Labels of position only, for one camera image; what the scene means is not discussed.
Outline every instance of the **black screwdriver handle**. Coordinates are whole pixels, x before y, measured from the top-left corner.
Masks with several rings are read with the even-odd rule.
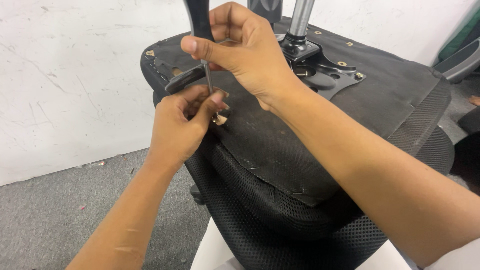
[[[210,27],[209,0],[183,0],[187,7],[192,36],[215,42]]]

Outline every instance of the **green fabric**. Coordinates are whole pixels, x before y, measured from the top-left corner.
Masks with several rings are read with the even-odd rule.
[[[450,43],[448,43],[448,45],[438,54],[438,59],[440,60],[440,62],[443,62],[445,59],[449,58],[460,49],[460,45],[462,45],[463,41],[468,37],[473,27],[475,27],[475,25],[477,25],[479,21],[480,10],[475,13],[473,18],[462,29],[462,31],[460,31],[460,33],[458,33],[458,35],[452,41],[450,41]]]

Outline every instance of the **hand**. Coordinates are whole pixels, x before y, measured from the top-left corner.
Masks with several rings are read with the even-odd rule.
[[[266,19],[231,2],[210,11],[210,25],[216,41],[233,41],[217,44],[188,36],[181,42],[182,49],[197,60],[212,62],[214,71],[232,72],[264,110],[270,110],[289,86],[303,85],[288,66]]]
[[[178,171],[200,146],[214,113],[227,107],[224,96],[215,88],[209,97],[207,86],[196,85],[163,98],[156,106],[152,142],[144,164]]]

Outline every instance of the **screwdriver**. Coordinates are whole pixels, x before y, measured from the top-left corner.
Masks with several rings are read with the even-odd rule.
[[[215,42],[212,34],[212,28],[210,27],[209,0],[183,0],[183,2],[185,3],[185,7],[187,7],[188,17],[190,18],[192,36],[205,38]],[[208,91],[210,92],[210,95],[213,95],[213,83],[210,66],[208,65],[208,62],[203,59],[201,60],[201,63],[205,68]],[[212,121],[214,123],[220,121],[218,112],[213,116]]]

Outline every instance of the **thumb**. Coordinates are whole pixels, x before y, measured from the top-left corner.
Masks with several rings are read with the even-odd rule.
[[[223,110],[227,107],[225,103],[223,103],[222,99],[224,97],[224,93],[222,91],[217,91],[209,98],[207,98],[198,109],[198,113],[195,117],[190,120],[190,123],[200,124],[202,127],[205,127],[205,130],[208,128],[213,115],[218,112],[219,110]]]
[[[222,46],[205,38],[186,36],[181,40],[181,48],[197,58],[226,68],[232,55],[230,47]]]

